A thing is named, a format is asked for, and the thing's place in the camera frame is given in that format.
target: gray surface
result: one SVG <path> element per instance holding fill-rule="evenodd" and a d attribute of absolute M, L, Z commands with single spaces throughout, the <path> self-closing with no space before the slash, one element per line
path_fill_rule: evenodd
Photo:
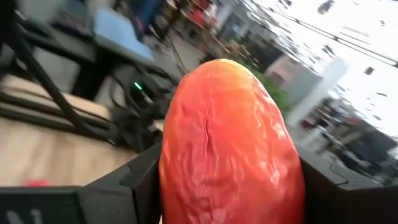
<path fill-rule="evenodd" d="M 177 64 L 174 58 L 169 54 L 162 54 L 158 52 L 153 52 L 155 62 L 157 62 L 159 68 L 173 76 L 175 79 L 180 80 L 183 76 L 177 68 Z"/>
<path fill-rule="evenodd" d="M 21 11 L 26 17 L 33 17 L 34 19 L 45 22 L 52 18 L 54 12 L 62 2 L 63 0 L 22 0 Z M 90 0 L 88 2 L 90 11 L 93 13 L 97 7 L 109 6 L 113 0 Z M 197 68 L 197 66 L 199 66 L 199 59 L 204 56 L 204 53 L 198 50 L 196 47 L 184 42 L 179 37 L 173 36 L 172 38 L 186 68 L 189 71 Z M 155 59 L 158 60 L 159 57 L 171 58 L 170 61 L 173 61 L 173 63 L 166 63 L 165 61 L 160 62 L 161 67 L 166 72 L 171 72 L 173 70 L 175 71 L 175 63 L 177 61 L 175 55 L 172 53 L 171 49 L 165 49 L 163 52 L 163 56 L 161 54 L 154 54 Z M 44 70 L 50 75 L 51 79 L 60 90 L 65 92 L 69 92 L 71 90 L 79 69 L 79 66 L 75 62 L 41 49 L 35 49 L 34 56 L 39 61 L 41 66 L 43 66 Z M 131 72 L 133 72 L 132 68 L 121 67 L 115 71 L 115 74 L 123 78 L 128 77 L 129 73 Z M 111 101 L 108 96 L 108 89 L 109 80 L 106 80 L 104 85 L 101 87 L 98 96 L 96 97 L 96 102 L 111 106 Z M 121 92 L 116 92 L 116 99 L 121 98 Z"/>
<path fill-rule="evenodd" d="M 112 11 L 98 9 L 95 15 L 95 42 L 104 49 L 122 55 L 132 62 L 158 67 L 151 49 L 137 40 L 136 32 L 130 20 Z"/>

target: wooden table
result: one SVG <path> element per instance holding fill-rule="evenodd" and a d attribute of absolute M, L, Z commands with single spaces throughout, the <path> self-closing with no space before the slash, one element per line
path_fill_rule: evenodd
<path fill-rule="evenodd" d="M 51 101 L 10 90 L 17 87 L 48 96 L 35 83 L 8 76 L 0 86 L 10 95 L 57 107 Z M 73 106 L 109 119 L 104 106 L 64 95 Z M 0 103 L 0 110 L 7 106 Z M 44 179 L 51 185 L 85 185 L 136 157 L 133 151 L 103 141 L 4 118 L 0 118 L 0 142 L 0 186 L 24 185 L 32 179 Z"/>

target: wrinkled fruit skin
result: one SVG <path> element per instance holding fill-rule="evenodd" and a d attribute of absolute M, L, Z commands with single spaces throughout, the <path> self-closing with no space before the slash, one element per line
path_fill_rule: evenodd
<path fill-rule="evenodd" d="M 164 224 L 303 223 L 297 151 L 274 101 L 236 62 L 205 63 L 179 84 L 159 172 Z"/>

